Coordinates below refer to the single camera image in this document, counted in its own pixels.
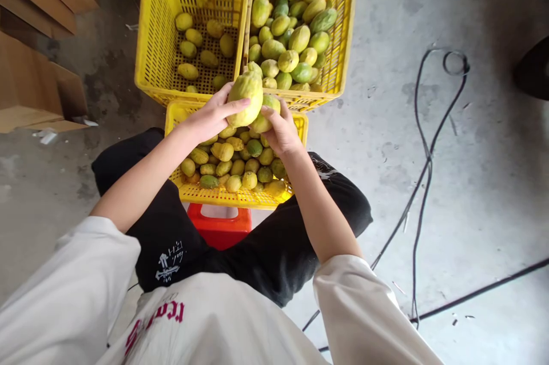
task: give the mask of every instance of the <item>person's left hand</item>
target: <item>person's left hand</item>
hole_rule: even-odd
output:
[[[197,144],[220,133],[229,126],[227,116],[242,112],[250,104],[248,98],[226,103],[233,85],[234,82],[229,82],[223,86],[201,109],[190,115],[177,128],[185,128],[187,132],[191,132]]]

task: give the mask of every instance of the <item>black cable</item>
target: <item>black cable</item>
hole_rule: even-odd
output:
[[[319,315],[320,313],[320,310],[317,310],[313,316],[311,316],[311,319],[309,319],[309,321],[305,324],[305,326],[303,327],[303,329],[301,330],[301,332],[305,332],[305,330],[309,327],[309,325],[311,325],[313,323],[313,321],[316,319],[316,317]]]
[[[435,132],[435,135],[433,136],[433,139],[431,141],[431,146],[429,147],[428,144],[427,144],[427,140],[425,139],[425,135],[423,133],[423,128],[421,127],[421,123],[419,121],[419,110],[417,108],[417,97],[418,97],[418,92],[419,92],[419,86],[421,84],[421,76],[423,74],[423,66],[427,60],[427,58],[432,54],[432,53],[436,53],[436,52],[444,52],[444,57],[443,57],[443,62],[442,62],[442,66],[443,66],[443,69],[444,71],[451,75],[451,76],[461,76],[462,77],[462,83],[461,85],[459,86],[459,89],[455,95],[455,97],[453,98],[452,102],[450,103],[450,106],[448,107],[448,109],[446,110],[436,132]],[[461,62],[462,62],[462,67],[460,70],[458,71],[452,71],[448,68],[448,58],[451,56],[451,55],[454,55],[454,56],[457,56],[458,58],[461,59]],[[408,200],[408,203],[406,204],[406,206],[404,207],[404,211],[402,212],[402,215],[400,217],[400,220],[399,222],[397,223],[395,229],[393,230],[393,232],[391,233],[391,235],[389,236],[389,239],[387,240],[387,242],[385,243],[385,245],[383,246],[383,248],[381,249],[381,252],[379,253],[379,255],[377,256],[377,258],[374,260],[374,262],[372,263],[371,267],[372,267],[372,270],[374,270],[376,267],[377,267],[377,264],[379,263],[381,257],[383,256],[383,254],[385,254],[385,251],[387,250],[387,248],[389,247],[390,243],[392,242],[392,240],[394,239],[394,237],[396,236],[396,233],[398,232],[400,226],[402,225],[403,221],[406,219],[406,217],[408,216],[408,212],[410,210],[410,207],[412,206],[412,203],[416,197],[416,194],[419,190],[419,186],[421,186],[421,182],[423,180],[423,177],[425,176],[425,172],[428,170],[429,173],[428,173],[428,178],[427,178],[427,183],[425,185],[425,192],[423,194],[423,199],[422,199],[422,202],[421,202],[421,210],[420,210],[420,214],[419,214],[419,219],[418,219],[418,224],[417,224],[417,232],[416,232],[416,238],[415,238],[415,241],[414,241],[414,246],[413,246],[413,256],[412,256],[412,282],[413,282],[413,291],[412,291],[412,315],[414,315],[414,312],[416,313],[416,317],[418,317],[418,312],[417,312],[417,300],[416,300],[416,283],[417,283],[417,274],[416,274],[416,259],[417,259],[417,248],[418,248],[418,245],[419,245],[419,239],[420,239],[420,235],[421,235],[421,226],[423,224],[423,213],[425,211],[425,205],[427,203],[427,197],[428,197],[428,193],[429,193],[429,189],[431,187],[431,180],[432,180],[432,155],[433,155],[433,152],[435,150],[435,145],[436,145],[436,142],[437,142],[437,139],[439,137],[439,134],[440,134],[440,131],[442,130],[443,126],[444,126],[444,123],[446,122],[446,119],[448,118],[451,110],[453,109],[454,105],[456,104],[456,102],[458,101],[459,97],[461,96],[461,93],[463,91],[463,89],[465,88],[465,84],[467,82],[467,74],[469,73],[469,70],[470,70],[470,66],[467,62],[467,56],[459,51],[459,50],[454,50],[454,49],[449,49],[449,48],[446,48],[446,47],[440,47],[440,48],[433,48],[433,49],[429,49],[425,52],[425,54],[423,55],[423,58],[421,59],[421,64],[420,64],[420,67],[419,67],[419,71],[417,73],[417,80],[416,80],[416,84],[415,84],[415,89],[414,89],[414,115],[415,115],[415,119],[416,119],[416,125],[417,125],[417,128],[418,128],[418,131],[420,133],[420,136],[421,136],[421,141],[423,143],[423,148],[425,150],[425,157],[426,157],[426,161],[425,161],[425,164],[423,166],[423,169],[421,171],[421,175],[416,183],[416,186]],[[305,325],[305,327],[303,328],[303,331],[305,331],[309,325],[314,321],[314,319],[319,315],[320,313],[320,310],[317,310],[315,312],[315,314],[311,317],[311,319],[309,319],[309,322]]]
[[[477,289],[474,292],[471,292],[465,296],[462,296],[461,298],[456,299],[455,301],[448,302],[446,305],[443,305],[437,309],[434,309],[432,311],[426,312],[419,316],[420,320],[430,318],[431,316],[437,315],[441,312],[447,311],[448,309],[454,308],[458,305],[461,305],[464,302],[467,302],[470,299],[473,299],[474,297],[477,297],[479,295],[482,295],[485,292],[491,291],[492,289],[495,289],[497,287],[500,287],[501,285],[505,285],[506,283],[512,282],[515,279],[521,278],[524,275],[527,275],[529,273],[535,272],[541,268],[545,268],[549,265],[549,258],[544,259],[532,266],[529,266],[517,273],[514,273],[511,276],[508,276],[507,278],[497,280],[496,282],[491,283],[490,285],[486,285],[485,287],[481,289]],[[417,318],[410,319],[410,322],[417,322]]]

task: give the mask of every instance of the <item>white graphic print on shorts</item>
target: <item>white graphic print on shorts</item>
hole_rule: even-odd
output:
[[[158,263],[160,264],[162,271],[156,271],[156,280],[160,278],[164,283],[170,282],[172,280],[172,274],[179,271],[179,265],[183,259],[183,254],[187,251],[183,250],[183,242],[176,241],[176,244],[168,249],[168,254],[163,253],[160,255]]]
[[[319,176],[322,180],[329,180],[331,175],[338,174],[338,171],[335,170],[330,165],[328,165],[326,162],[318,160],[314,156],[311,156],[311,160],[313,161],[313,164],[315,165],[316,172],[318,172],[318,174],[319,174]]]

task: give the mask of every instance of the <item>black object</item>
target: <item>black object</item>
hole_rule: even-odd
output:
[[[91,166],[99,193],[103,195],[163,137],[162,129],[152,128],[101,153]],[[355,236],[360,235],[372,222],[368,200],[317,154],[309,155]],[[199,272],[226,273],[283,307],[320,265],[295,196],[279,205],[241,242],[218,251],[202,239],[181,204],[177,187],[167,181],[128,235],[141,245],[136,272],[145,292]]]
[[[549,100],[549,36],[524,55],[513,71],[513,80],[526,94]]]

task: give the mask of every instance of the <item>red plastic stool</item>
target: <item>red plastic stool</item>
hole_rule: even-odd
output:
[[[219,251],[237,244],[252,230],[252,213],[238,208],[234,218],[210,218],[202,214],[202,205],[190,204],[187,215],[206,243]]]

